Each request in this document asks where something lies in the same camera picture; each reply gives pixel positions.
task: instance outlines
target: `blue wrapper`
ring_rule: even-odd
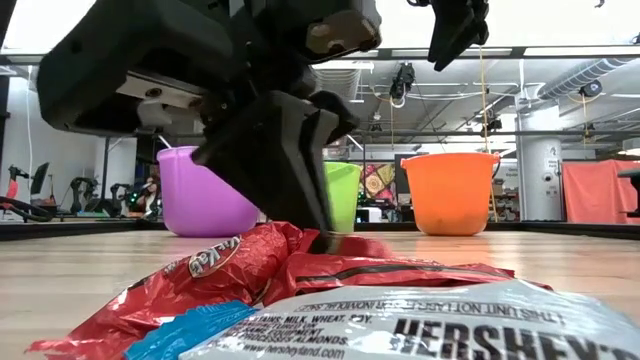
[[[125,353],[128,360],[177,360],[178,355],[253,315],[239,302],[200,306],[151,331]]]

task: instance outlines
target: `ventilation duct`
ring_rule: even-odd
[[[360,84],[360,69],[312,70],[317,89],[332,91],[345,100],[355,100]]]
[[[540,100],[552,100],[569,95],[573,91],[632,62],[635,59],[597,59],[582,63],[566,74],[543,86],[538,91]]]

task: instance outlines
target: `red candy wrapper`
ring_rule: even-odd
[[[50,360],[119,360],[163,319],[202,305],[269,305],[347,285],[459,286],[513,278],[513,272],[487,265],[384,259],[392,257],[388,246],[356,236],[323,238],[332,255],[308,254],[318,234],[286,223],[258,226],[169,264],[123,291],[65,339],[37,341],[27,351],[44,352]]]
[[[27,351],[59,360],[122,359],[123,352],[159,327],[163,318],[201,305],[259,302],[289,255],[317,234],[285,223],[258,226],[169,264],[124,290],[65,339],[37,341]]]
[[[268,306],[292,296],[350,285],[453,287],[513,278],[511,270],[484,264],[444,266],[435,261],[295,253],[271,282],[263,302]]]

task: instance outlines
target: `green bucket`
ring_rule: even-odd
[[[352,233],[362,167],[328,162],[325,163],[325,173],[334,229],[340,233]]]

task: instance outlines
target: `wooden table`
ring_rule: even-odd
[[[370,233],[400,256],[514,269],[556,290],[595,296],[640,322],[640,242],[488,232],[473,238]],[[0,349],[21,358],[31,341],[58,338],[122,289],[208,247],[206,239],[128,232],[0,243]]]

